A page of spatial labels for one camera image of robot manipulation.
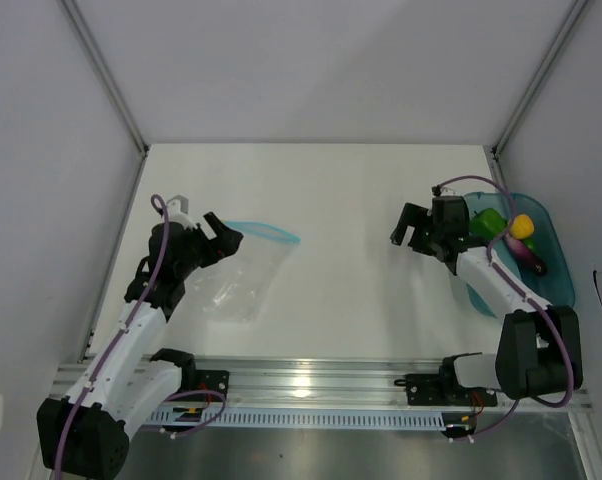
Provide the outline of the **clear zip top bag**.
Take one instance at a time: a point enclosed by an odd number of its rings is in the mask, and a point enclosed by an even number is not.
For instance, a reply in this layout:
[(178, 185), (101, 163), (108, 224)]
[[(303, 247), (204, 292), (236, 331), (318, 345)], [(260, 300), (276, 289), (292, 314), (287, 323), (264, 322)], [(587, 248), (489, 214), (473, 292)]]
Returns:
[(226, 225), (243, 235), (237, 253), (195, 271), (188, 279), (188, 300), (194, 317), (202, 321), (250, 322), (301, 238), (263, 222), (228, 221)]

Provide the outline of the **green chili pepper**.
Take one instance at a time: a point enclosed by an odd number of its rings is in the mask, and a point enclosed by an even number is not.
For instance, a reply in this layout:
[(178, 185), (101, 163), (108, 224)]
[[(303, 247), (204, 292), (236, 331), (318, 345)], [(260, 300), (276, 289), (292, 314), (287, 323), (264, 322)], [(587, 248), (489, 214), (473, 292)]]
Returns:
[(535, 242), (533, 241), (533, 239), (531, 237), (525, 238), (522, 240), (522, 243), (533, 253), (537, 254), (538, 253), (538, 249), (536, 247)]

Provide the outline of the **green bell pepper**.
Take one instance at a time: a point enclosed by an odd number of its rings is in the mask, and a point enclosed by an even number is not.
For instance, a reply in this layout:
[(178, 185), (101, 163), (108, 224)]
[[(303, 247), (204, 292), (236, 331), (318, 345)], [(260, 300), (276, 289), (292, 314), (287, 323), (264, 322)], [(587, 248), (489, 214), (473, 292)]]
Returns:
[(487, 241), (491, 241), (500, 235), (506, 229), (506, 226), (507, 221), (494, 208), (476, 212), (469, 222), (470, 232)]

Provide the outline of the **yellow bell pepper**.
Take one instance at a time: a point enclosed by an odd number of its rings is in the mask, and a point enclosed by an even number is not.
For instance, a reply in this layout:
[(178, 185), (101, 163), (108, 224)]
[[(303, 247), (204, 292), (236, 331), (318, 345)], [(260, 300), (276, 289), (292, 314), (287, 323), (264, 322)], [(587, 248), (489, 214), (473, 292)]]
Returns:
[(526, 214), (517, 215), (510, 227), (510, 235), (517, 240), (524, 240), (533, 235), (535, 225), (530, 216)]

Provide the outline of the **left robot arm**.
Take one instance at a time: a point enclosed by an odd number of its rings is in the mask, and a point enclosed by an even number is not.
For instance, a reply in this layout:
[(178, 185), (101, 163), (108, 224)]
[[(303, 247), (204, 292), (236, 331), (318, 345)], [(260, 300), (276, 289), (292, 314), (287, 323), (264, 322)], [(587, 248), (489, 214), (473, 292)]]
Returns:
[(235, 255), (243, 235), (212, 212), (204, 216), (212, 237), (182, 214), (159, 212), (163, 220), (151, 230), (105, 348), (61, 398), (44, 400), (37, 411), (42, 460), (57, 477), (115, 478), (147, 418), (164, 401), (197, 390), (195, 359), (183, 351), (161, 349), (140, 377), (134, 373), (184, 297), (190, 274)]

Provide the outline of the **purple eggplant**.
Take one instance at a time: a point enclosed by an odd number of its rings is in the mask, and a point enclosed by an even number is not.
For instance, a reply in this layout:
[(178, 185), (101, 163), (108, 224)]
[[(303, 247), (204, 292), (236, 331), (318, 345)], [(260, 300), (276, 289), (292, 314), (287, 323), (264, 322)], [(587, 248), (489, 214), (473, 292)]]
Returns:
[(503, 240), (512, 257), (521, 267), (537, 277), (543, 277), (547, 274), (548, 269), (545, 262), (521, 240), (512, 237), (510, 234), (507, 234)]

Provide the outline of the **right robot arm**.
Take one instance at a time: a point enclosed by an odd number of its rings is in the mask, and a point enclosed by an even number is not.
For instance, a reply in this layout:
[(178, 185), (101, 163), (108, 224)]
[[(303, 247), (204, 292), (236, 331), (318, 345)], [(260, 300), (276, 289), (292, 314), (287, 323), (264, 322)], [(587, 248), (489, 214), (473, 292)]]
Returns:
[(557, 408), (582, 386), (576, 312), (552, 304), (512, 274), (496, 252), (494, 239), (472, 231), (463, 197), (436, 196), (430, 207), (405, 204), (390, 241), (437, 259), (502, 319), (495, 353), (442, 360), (437, 389), (445, 401), (460, 403), (479, 389), (547, 404), (548, 395), (560, 393), (562, 399), (551, 404)]

